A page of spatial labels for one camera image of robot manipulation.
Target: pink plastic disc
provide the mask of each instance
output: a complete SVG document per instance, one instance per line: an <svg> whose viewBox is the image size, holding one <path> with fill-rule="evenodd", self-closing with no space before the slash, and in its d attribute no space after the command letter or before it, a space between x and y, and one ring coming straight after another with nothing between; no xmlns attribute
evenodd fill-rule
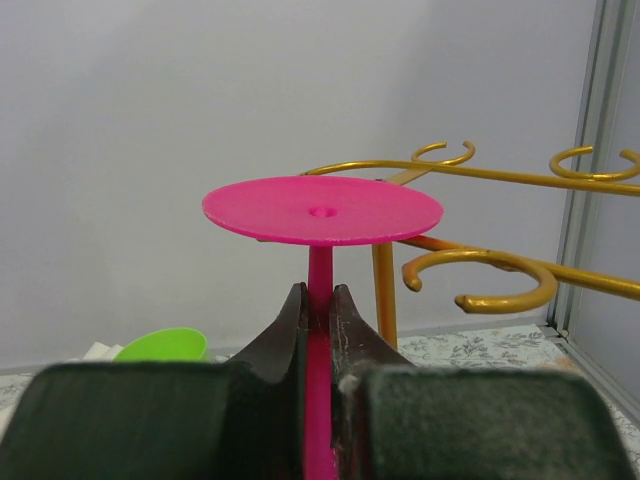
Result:
<svg viewBox="0 0 640 480"><path fill-rule="evenodd" d="M424 193L350 177L296 176L219 188L202 201L213 223L247 237L310 246L369 245L433 228L444 210Z"/></svg>

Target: white wall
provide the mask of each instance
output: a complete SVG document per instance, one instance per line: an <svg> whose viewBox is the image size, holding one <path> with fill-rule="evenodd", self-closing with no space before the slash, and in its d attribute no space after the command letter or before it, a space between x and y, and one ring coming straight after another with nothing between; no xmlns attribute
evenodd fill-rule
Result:
<svg viewBox="0 0 640 480"><path fill-rule="evenodd" d="M476 166L546 172L572 146L594 5L0 2L0 366L173 325L214 347L258 333L306 252L208 223L201 198L221 185L434 141L457 155L465 139ZM436 174L414 187L447 210L434 235L555 258L563 192ZM416 253L396 251L398 268ZM336 281L375 322L369 248L337 252ZM424 293L400 291L400 328L478 321L456 293L530 286L434 269Z"/></svg>

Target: green plastic bowl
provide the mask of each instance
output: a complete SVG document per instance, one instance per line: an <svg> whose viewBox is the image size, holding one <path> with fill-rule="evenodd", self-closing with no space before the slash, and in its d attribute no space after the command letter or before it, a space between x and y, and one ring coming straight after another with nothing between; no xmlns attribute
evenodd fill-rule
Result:
<svg viewBox="0 0 640 480"><path fill-rule="evenodd" d="M193 328L167 328L134 340L114 362L206 362L207 338Z"/></svg>

